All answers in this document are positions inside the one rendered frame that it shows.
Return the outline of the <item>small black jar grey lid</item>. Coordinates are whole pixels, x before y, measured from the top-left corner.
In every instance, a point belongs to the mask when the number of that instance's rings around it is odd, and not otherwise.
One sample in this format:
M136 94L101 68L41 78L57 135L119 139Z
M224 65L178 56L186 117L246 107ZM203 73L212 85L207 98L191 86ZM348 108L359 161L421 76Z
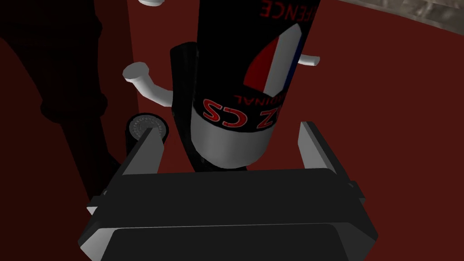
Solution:
M132 116L126 124L125 137L127 155L130 154L147 128L158 128L162 143L164 144L166 142L169 134L169 127L166 120L152 113L139 113Z

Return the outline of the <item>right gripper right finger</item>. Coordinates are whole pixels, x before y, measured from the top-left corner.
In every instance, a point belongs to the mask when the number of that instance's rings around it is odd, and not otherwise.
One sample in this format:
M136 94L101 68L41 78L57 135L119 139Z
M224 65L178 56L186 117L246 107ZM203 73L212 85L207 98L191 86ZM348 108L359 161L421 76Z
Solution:
M337 171L337 158L313 122L301 122L298 148L306 169L324 168L334 173Z

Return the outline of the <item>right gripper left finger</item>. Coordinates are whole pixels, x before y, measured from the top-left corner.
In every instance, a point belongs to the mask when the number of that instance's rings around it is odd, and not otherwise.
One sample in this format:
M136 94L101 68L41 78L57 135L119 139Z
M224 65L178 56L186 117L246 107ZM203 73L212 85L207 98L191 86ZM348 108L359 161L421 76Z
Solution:
M158 128L147 128L124 161L122 175L157 173L163 151Z

